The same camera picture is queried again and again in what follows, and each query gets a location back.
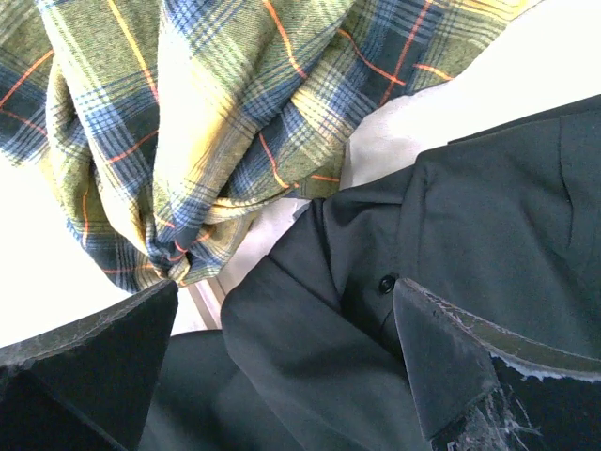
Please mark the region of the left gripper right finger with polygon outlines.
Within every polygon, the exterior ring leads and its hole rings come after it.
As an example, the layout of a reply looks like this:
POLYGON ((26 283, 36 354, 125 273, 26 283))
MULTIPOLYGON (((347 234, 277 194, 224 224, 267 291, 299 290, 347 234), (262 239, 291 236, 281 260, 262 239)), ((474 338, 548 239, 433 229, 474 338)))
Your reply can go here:
POLYGON ((515 334, 410 279, 396 282, 393 304, 432 449, 599 449, 599 360, 515 334))

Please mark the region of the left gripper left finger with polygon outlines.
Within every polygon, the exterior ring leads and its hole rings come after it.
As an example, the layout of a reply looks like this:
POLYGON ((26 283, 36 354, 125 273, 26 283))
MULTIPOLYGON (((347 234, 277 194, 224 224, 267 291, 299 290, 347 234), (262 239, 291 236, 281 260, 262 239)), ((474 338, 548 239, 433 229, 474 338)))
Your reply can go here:
POLYGON ((163 281, 3 347, 2 449, 137 449, 177 306, 163 281))

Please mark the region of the yellow plaid flannel shirt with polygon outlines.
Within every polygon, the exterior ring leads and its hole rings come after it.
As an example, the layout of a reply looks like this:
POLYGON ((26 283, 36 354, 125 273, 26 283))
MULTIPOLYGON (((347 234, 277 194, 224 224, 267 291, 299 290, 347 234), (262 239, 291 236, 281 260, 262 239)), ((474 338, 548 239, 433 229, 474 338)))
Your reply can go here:
POLYGON ((454 79, 528 1, 5 1, 1 156, 130 293, 217 274, 256 211, 339 188, 388 101, 454 79))

